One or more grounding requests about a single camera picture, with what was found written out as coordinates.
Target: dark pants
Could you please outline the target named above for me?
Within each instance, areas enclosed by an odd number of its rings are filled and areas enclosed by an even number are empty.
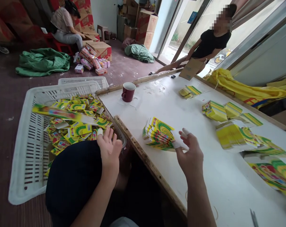
[[[160,188],[137,154],[126,190],[113,191],[101,226],[119,217],[133,220],[139,227],[162,227]],[[98,185],[102,173],[100,149],[96,141],[67,147],[51,166],[46,188],[46,206],[53,226],[70,226]]]

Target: beige shirt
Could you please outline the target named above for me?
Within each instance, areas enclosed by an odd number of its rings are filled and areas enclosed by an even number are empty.
[[[64,7],[60,7],[54,12],[51,17],[51,23],[65,33],[70,33],[68,27],[74,27],[71,16]]]

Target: wooden table frame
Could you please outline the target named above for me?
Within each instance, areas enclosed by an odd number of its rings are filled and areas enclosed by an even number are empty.
[[[170,75],[172,75],[174,73],[180,72],[182,69],[183,68],[175,69],[175,70],[169,71],[167,73],[163,73],[163,74],[155,74],[155,75],[151,75],[151,76],[147,76],[147,77],[142,77],[142,78],[139,78],[137,80],[134,80],[132,83],[134,83],[135,85],[138,85],[140,83],[147,82],[147,81],[150,81],[150,80],[162,78],[162,77],[165,77],[165,76],[170,76]],[[196,78],[197,80],[201,81],[202,83],[208,85],[209,87],[215,89],[215,85],[213,85],[210,82],[202,79],[201,77],[195,75],[194,78]],[[108,87],[108,88],[105,88],[105,89],[101,89],[101,90],[98,90],[96,92],[96,96],[97,96],[97,98],[99,100],[101,100],[100,97],[99,97],[100,95],[104,95],[104,94],[107,94],[107,93],[112,92],[112,91],[120,90],[122,88],[123,88],[123,84],[119,84],[119,85],[116,85],[116,86],[112,86],[112,87]],[[227,92],[223,91],[222,89],[216,88],[216,90],[218,92],[222,93],[223,95],[227,96],[228,98],[232,99],[233,101],[235,101],[235,102],[239,103],[240,105],[244,106],[245,108],[249,109],[253,113],[259,115],[262,118],[264,118],[265,120],[267,120],[268,122],[272,123],[273,125],[275,125],[275,126],[279,127],[280,129],[286,131],[286,126],[283,125],[282,123],[280,123],[280,122],[276,121],[275,119],[267,116],[266,114],[260,112],[259,110],[255,109],[254,107],[244,103],[243,101],[233,97],[232,95],[228,94]],[[119,116],[114,116],[113,119],[117,123],[119,128],[122,130],[122,132],[126,136],[127,140],[131,142],[131,145],[135,149],[136,153],[139,155],[141,160],[144,162],[144,164],[146,165],[148,170],[151,172],[153,177],[157,180],[157,182],[162,187],[162,189],[164,189],[164,192],[166,192],[168,194],[169,198],[173,201],[173,203],[177,206],[179,211],[183,214],[183,217],[187,218],[187,209],[184,207],[184,205],[179,200],[179,198],[175,195],[175,193],[173,192],[173,190],[171,189],[169,184],[166,182],[166,180],[160,174],[160,172],[158,171],[156,166],[152,163],[150,158],[144,152],[143,148],[139,145],[137,140],[132,136],[132,134],[130,133],[128,128],[120,120]]]

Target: curtain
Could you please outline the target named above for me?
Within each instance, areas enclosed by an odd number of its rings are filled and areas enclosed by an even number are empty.
[[[237,5],[237,11],[232,17],[232,30],[244,24],[274,0],[232,0]]]

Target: person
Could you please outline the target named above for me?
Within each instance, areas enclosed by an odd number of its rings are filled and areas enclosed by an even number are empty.
[[[214,58],[222,49],[226,48],[227,42],[231,37],[231,18],[236,10],[237,6],[235,4],[228,5],[223,9],[219,17],[217,17],[212,29],[208,29],[201,34],[199,40],[193,45],[187,56],[155,72],[150,72],[149,75],[180,67],[182,62],[188,61],[190,58],[195,58],[204,63],[197,72],[197,74],[199,74],[210,59]]]
[[[155,179],[134,154],[125,191],[118,191],[123,188],[119,176],[122,141],[113,136],[112,129],[107,128],[104,135],[99,131],[97,141],[70,145],[51,165],[46,207],[53,226],[164,227]],[[188,226],[215,227],[198,140],[185,128],[179,134],[189,147],[184,153],[181,145],[173,142],[188,185]]]
[[[82,37],[85,35],[74,29],[72,18],[81,18],[76,5],[71,0],[65,1],[65,6],[57,9],[51,17],[52,35],[64,44],[77,44],[82,50]]]

